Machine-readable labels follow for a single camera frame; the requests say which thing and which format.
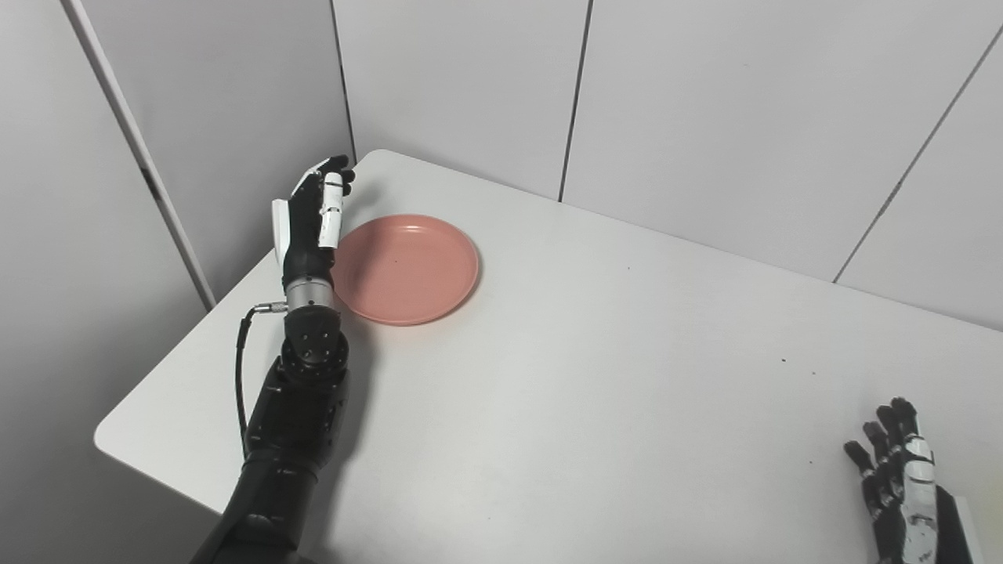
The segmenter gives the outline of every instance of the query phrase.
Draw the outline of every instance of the white wall panel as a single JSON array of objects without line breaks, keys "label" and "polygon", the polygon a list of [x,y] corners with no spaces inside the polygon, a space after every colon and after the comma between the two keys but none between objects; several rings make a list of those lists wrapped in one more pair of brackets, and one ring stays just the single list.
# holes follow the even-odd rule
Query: white wall panel
[{"label": "white wall panel", "polygon": [[355,146],[557,199],[587,0],[334,0]]},{"label": "white wall panel", "polygon": [[1003,48],[996,45],[841,284],[1003,329]]},{"label": "white wall panel", "polygon": [[58,2],[0,3],[0,561],[184,561],[207,511],[91,437],[206,310]]},{"label": "white wall panel", "polygon": [[269,202],[351,155],[327,0],[82,0],[220,298],[271,246]]},{"label": "white wall panel", "polygon": [[565,202],[831,280],[1003,3],[596,0]]}]

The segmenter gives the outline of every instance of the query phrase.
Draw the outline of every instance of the robot finger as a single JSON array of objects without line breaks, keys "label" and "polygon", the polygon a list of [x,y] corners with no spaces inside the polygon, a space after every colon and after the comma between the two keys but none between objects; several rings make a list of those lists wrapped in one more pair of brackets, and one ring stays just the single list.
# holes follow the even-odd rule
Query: robot finger
[{"label": "robot finger", "polygon": [[864,424],[864,434],[875,448],[875,475],[878,492],[885,500],[885,504],[891,503],[890,498],[902,498],[901,487],[896,487],[892,476],[894,474],[891,460],[889,459],[888,435],[878,421]]},{"label": "robot finger", "polygon": [[875,460],[881,464],[882,459],[887,459],[889,454],[888,434],[878,421],[868,421],[864,424],[864,435],[875,448]]},{"label": "robot finger", "polygon": [[864,503],[868,507],[871,518],[877,520],[886,506],[878,489],[878,476],[875,474],[871,455],[856,441],[844,445],[843,450],[861,472],[861,493],[864,494]]},{"label": "robot finger", "polygon": [[902,454],[902,450],[905,447],[902,438],[902,428],[899,424],[899,417],[895,414],[895,409],[893,409],[891,405],[882,405],[881,407],[878,407],[878,418],[888,432],[888,479],[892,489],[892,495],[901,499],[903,495],[902,470],[906,464]]},{"label": "robot finger", "polygon": [[905,397],[892,399],[892,409],[902,427],[903,442],[908,443],[910,436],[920,435],[920,421],[916,416],[916,407],[906,401]]},{"label": "robot finger", "polygon": [[321,176],[324,176],[328,173],[338,173],[347,166],[348,166],[348,156],[339,155],[337,157],[332,157],[328,159],[322,165],[317,167],[317,170],[320,172]]}]

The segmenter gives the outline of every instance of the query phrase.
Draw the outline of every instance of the pink plate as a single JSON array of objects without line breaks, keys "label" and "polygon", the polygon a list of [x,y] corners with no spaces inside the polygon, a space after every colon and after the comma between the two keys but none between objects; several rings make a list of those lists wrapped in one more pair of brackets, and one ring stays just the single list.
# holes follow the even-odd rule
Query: pink plate
[{"label": "pink plate", "polygon": [[477,281],[477,252],[455,227],[428,216],[386,216],[359,226],[334,253],[334,291],[355,313],[416,325],[458,306]]}]

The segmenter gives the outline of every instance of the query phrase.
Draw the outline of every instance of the white table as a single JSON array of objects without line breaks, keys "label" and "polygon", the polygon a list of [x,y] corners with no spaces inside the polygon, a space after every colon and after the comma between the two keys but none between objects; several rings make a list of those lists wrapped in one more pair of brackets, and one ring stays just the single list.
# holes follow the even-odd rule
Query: white table
[{"label": "white table", "polygon": [[[1003,559],[1003,334],[389,152],[345,232],[419,213],[463,230],[479,284],[448,317],[345,315],[353,382],[312,507],[321,562],[875,560],[856,470],[880,402],[919,407],[940,482]],[[610,187],[615,198],[616,187]],[[108,414],[97,446],[220,511],[241,468],[238,320],[282,298],[266,256]],[[281,339],[261,315],[253,405]]]}]

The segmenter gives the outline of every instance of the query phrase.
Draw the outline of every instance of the robotic arm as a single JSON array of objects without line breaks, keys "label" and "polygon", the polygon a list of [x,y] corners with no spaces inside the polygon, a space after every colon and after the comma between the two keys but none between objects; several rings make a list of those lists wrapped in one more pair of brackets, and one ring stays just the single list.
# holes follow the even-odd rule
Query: robotic arm
[{"label": "robotic arm", "polygon": [[329,159],[307,171],[288,202],[273,202],[286,303],[248,313],[238,337],[238,370],[255,311],[288,311],[285,339],[242,429],[240,480],[192,564],[313,564],[297,549],[318,474],[334,450],[347,376],[348,342],[331,280],[341,199],[355,179],[347,166],[345,156]]},{"label": "robotic arm", "polygon": [[856,441],[844,445],[861,473],[879,564],[973,564],[974,531],[966,531],[957,501],[935,482],[916,408],[902,397],[889,403],[878,407],[881,422],[864,424],[874,459]]}]

